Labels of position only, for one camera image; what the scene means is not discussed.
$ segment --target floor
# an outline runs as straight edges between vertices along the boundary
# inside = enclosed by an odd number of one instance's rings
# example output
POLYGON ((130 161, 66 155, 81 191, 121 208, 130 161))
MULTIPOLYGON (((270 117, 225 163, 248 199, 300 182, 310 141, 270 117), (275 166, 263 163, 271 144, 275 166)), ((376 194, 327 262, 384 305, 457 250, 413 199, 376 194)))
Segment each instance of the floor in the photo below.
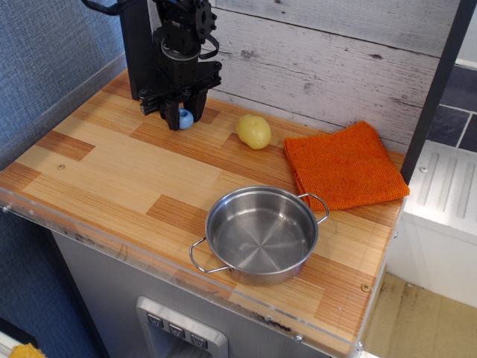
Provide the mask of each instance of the floor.
POLYGON ((386 274, 364 349, 379 358, 477 357, 477 308, 386 274))

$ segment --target countertop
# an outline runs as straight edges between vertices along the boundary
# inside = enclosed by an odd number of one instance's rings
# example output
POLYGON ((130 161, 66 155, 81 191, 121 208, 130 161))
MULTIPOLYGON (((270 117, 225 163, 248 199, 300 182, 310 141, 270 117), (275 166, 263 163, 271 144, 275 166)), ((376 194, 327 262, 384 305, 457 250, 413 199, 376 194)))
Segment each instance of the countertop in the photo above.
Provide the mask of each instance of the countertop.
MULTIPOLYGON (((249 185, 297 193, 282 141, 323 134, 264 116, 272 141, 254 151, 235 130, 246 113, 254 112, 208 98, 199 122, 170 131, 158 113, 142 115, 123 72, 0 173, 0 203, 345 357, 361 338, 402 200, 332 211, 301 272, 279 285, 246 286, 226 271, 200 273, 189 247, 204 236, 212 205, 249 185)), ((400 167, 403 156, 390 156, 400 167)), ((207 269, 221 265, 205 243, 195 256, 207 269)))

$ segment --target metal pot handle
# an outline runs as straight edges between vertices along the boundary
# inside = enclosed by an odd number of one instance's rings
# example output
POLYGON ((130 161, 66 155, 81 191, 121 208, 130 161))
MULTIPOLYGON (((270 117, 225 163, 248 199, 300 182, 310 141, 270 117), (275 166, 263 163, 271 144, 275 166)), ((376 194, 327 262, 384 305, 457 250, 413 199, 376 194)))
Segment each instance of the metal pot handle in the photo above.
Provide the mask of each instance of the metal pot handle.
POLYGON ((298 198, 302 198, 303 196, 312 196, 313 198, 319 200, 320 203, 323 204, 323 206, 325 207, 326 215, 325 215, 323 218, 321 218, 320 220, 318 220, 318 221, 316 222, 316 225, 319 225, 319 224, 321 224, 322 222, 324 222, 324 221, 328 218, 328 216, 329 216, 328 205, 325 204, 325 202, 323 201, 322 198, 320 198, 319 196, 317 196, 317 195, 315 195, 315 194, 311 194, 311 193, 309 193, 309 192, 306 192, 305 194, 298 195, 298 198))
POLYGON ((192 244, 190 249, 189 249, 189 256, 191 257, 191 261, 192 263, 194 264, 195 267, 197 267, 199 269, 199 271, 203 272, 204 274, 213 274, 214 272, 218 272, 218 271, 223 271, 223 270, 227 270, 227 269, 231 269, 230 266, 224 266, 224 267, 219 267, 219 268, 214 268, 213 270, 206 270, 204 268, 201 268, 199 266, 198 263, 195 262, 194 260, 194 255, 192 254, 192 250, 194 249, 195 246, 199 245, 200 243, 202 243, 203 241, 205 241, 206 238, 202 238, 200 239, 199 241, 197 241, 195 244, 192 244))

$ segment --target dark tile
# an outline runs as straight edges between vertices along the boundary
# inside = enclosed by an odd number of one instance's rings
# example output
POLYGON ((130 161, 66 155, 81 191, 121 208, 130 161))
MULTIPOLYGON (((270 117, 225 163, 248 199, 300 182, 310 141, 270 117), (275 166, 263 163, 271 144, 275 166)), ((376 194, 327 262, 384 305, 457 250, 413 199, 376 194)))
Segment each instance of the dark tile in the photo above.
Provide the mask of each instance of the dark tile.
POLYGON ((477 71, 454 66, 440 103, 477 112, 477 71))
POLYGON ((459 148, 477 153, 477 115, 472 115, 459 148))
POLYGON ((469 118, 468 112, 439 106, 427 139, 455 147, 469 118))

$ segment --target control button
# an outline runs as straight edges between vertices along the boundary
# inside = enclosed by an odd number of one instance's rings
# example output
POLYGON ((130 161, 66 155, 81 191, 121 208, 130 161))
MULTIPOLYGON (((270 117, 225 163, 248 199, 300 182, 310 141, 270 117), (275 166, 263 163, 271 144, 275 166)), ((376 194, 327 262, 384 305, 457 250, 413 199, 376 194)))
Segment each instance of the control button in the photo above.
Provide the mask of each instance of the control button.
POLYGON ((157 328, 164 327, 164 325, 162 324, 162 319, 159 317, 156 317, 155 315, 151 315, 150 313, 148 313, 148 321, 150 324, 152 324, 153 326, 157 328))
POLYGON ((194 345, 197 345, 199 348, 207 349, 207 341, 204 338, 191 334, 191 341, 194 345))
POLYGON ((169 323, 169 332, 171 332, 177 338, 182 338, 182 339, 186 338, 186 334, 184 333, 184 330, 182 328, 179 328, 178 326, 174 326, 171 323, 169 323))

